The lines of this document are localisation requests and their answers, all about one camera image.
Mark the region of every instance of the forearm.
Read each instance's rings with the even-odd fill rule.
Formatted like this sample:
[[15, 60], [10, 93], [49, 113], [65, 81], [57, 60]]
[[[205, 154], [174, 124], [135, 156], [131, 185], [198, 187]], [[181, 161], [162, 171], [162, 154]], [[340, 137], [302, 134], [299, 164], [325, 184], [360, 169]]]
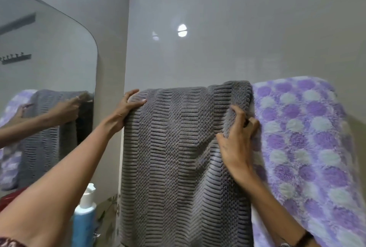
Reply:
[[17, 197], [0, 214], [0, 236], [10, 236], [29, 247], [55, 246], [111, 136], [110, 124], [105, 121]]
[[[298, 243], [306, 230], [287, 212], [265, 187], [256, 174], [243, 176], [239, 185], [250, 196], [251, 202], [261, 217], [276, 246], [283, 242], [290, 245]], [[319, 247], [312, 240], [307, 247]]]
[[50, 127], [52, 127], [52, 121], [47, 114], [29, 118], [11, 126], [4, 126], [0, 129], [0, 149]]

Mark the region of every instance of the gray towel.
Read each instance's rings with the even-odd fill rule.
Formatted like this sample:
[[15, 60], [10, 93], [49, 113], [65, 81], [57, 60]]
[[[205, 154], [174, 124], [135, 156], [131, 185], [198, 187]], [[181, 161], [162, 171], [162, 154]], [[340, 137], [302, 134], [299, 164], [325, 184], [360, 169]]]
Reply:
[[148, 89], [124, 128], [121, 244], [253, 246], [249, 199], [224, 167], [215, 134], [248, 110], [251, 86]]
[[[81, 95], [82, 92], [57, 92], [39, 90], [25, 110], [24, 117], [46, 113], [58, 102]], [[77, 146], [75, 121], [62, 126], [45, 129], [22, 141], [24, 153], [19, 167], [18, 188], [29, 186], [42, 177]]]

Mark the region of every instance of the polka dot towel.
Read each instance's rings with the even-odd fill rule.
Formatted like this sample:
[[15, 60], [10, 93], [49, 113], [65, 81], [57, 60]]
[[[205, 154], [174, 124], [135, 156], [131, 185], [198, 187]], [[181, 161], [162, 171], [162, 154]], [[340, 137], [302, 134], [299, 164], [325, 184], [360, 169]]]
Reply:
[[[365, 204], [345, 112], [325, 80], [295, 77], [253, 85], [253, 139], [261, 179], [322, 247], [366, 246]], [[270, 247], [253, 210], [256, 247]]]

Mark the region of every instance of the black bracelet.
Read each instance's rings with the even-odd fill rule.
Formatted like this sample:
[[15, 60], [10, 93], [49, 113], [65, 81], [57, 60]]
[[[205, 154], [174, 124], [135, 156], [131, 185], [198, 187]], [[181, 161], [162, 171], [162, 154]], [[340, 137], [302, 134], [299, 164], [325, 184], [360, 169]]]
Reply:
[[313, 238], [314, 236], [309, 231], [306, 231], [299, 242], [296, 243], [295, 247], [306, 247], [309, 241]]

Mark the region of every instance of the bracelet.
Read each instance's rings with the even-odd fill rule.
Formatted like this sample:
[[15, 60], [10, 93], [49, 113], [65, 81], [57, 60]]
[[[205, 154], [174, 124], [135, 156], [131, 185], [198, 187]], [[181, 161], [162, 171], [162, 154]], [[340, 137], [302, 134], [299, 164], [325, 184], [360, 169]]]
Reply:
[[[313, 238], [314, 236], [309, 231], [306, 231], [305, 234], [300, 238], [298, 243], [296, 243], [295, 246], [293, 247], [306, 247], [309, 241], [312, 240]], [[292, 246], [287, 243], [282, 243], [280, 247], [292, 247]]]

